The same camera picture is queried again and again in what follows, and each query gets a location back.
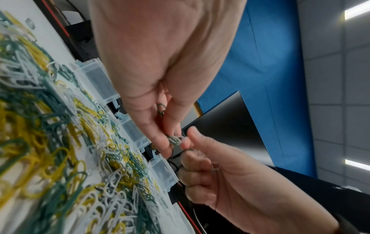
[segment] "pile of paper clips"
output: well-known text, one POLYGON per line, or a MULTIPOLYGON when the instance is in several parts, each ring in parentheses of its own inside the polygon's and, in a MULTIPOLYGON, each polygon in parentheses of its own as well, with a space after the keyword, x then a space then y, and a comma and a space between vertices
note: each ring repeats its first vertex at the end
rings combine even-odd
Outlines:
POLYGON ((128 144, 73 72, 0 11, 0 233, 161 233, 158 186, 128 144))

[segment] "ceiling light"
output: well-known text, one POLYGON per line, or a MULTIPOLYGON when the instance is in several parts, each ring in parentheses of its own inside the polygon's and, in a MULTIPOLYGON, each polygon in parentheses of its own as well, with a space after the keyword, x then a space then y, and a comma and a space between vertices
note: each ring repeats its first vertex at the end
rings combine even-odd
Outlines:
POLYGON ((366 165, 366 164, 354 162, 354 161, 347 160, 347 159, 346 159, 346 164, 347 165, 350 165, 350 166, 354 166, 354 167, 358 167, 358 168, 362 168, 362 169, 365 169, 365 170, 370 171, 370 166, 369 165, 366 165))
POLYGON ((346 20, 349 20, 350 18, 356 17, 358 15, 362 15, 369 11, 370 11, 370 0, 364 3, 361 3, 355 7, 349 8, 348 10, 345 10, 344 18, 346 20))

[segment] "blue partition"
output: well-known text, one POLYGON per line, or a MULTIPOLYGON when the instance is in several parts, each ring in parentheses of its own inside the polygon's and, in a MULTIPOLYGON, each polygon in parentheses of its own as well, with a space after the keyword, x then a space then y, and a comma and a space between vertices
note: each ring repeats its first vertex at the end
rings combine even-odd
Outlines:
POLYGON ((207 112, 238 90, 275 165, 316 177, 296 0, 248 0, 199 106, 207 112))

